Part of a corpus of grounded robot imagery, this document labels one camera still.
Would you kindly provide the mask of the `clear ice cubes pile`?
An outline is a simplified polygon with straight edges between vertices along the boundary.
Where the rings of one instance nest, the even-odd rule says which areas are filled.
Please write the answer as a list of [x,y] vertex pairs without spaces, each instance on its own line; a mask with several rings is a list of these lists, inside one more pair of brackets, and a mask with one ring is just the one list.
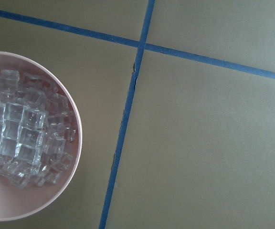
[[24,189],[57,184],[72,165],[75,114],[42,75],[0,70],[0,176]]

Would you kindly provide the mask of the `pink bowl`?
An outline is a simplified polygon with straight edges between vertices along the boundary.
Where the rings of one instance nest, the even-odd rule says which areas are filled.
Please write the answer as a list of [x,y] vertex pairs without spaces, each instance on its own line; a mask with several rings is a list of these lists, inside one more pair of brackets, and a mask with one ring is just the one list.
[[12,186],[4,177],[0,177],[0,222],[22,219],[33,215],[53,203],[68,187],[77,170],[83,141],[82,122],[77,106],[66,87],[49,70],[39,63],[10,52],[0,52],[0,69],[27,71],[40,74],[57,83],[58,91],[67,96],[73,110],[78,131],[72,148],[74,162],[64,172],[56,185],[46,184],[43,187],[28,185],[24,190]]

